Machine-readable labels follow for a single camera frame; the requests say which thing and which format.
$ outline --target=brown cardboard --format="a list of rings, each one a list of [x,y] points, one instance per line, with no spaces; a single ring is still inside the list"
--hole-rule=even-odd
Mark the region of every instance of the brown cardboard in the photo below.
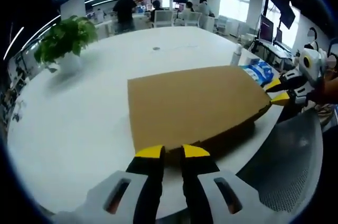
[[[215,139],[270,107],[270,97],[251,76],[231,66],[128,80],[128,99],[136,152],[159,144],[170,151]]]

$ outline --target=green leaves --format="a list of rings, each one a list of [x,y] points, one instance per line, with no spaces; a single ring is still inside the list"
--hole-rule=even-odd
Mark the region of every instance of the green leaves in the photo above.
[[[95,26],[86,17],[72,17],[51,27],[34,54],[38,63],[55,62],[67,52],[80,55],[89,43],[97,41]]]

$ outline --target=white round table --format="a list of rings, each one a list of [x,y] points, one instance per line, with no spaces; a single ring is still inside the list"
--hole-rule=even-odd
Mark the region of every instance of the white round table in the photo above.
[[[11,121],[8,132],[8,150],[27,191],[52,212],[74,210],[89,189],[125,170],[135,155],[127,79],[227,65],[235,47],[197,27],[163,27],[89,45],[74,77],[43,70],[24,88],[22,119]],[[243,50],[242,63],[246,57],[255,56]],[[253,137],[219,160],[219,168],[233,173],[243,168],[281,111],[272,106],[256,121]],[[186,208],[182,184],[178,171],[165,170],[157,218]]]

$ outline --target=blue package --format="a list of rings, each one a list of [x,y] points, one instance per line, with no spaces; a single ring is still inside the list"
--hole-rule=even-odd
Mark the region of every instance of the blue package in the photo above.
[[[251,64],[240,67],[262,87],[272,82],[274,78],[271,66],[261,59],[252,60]]]

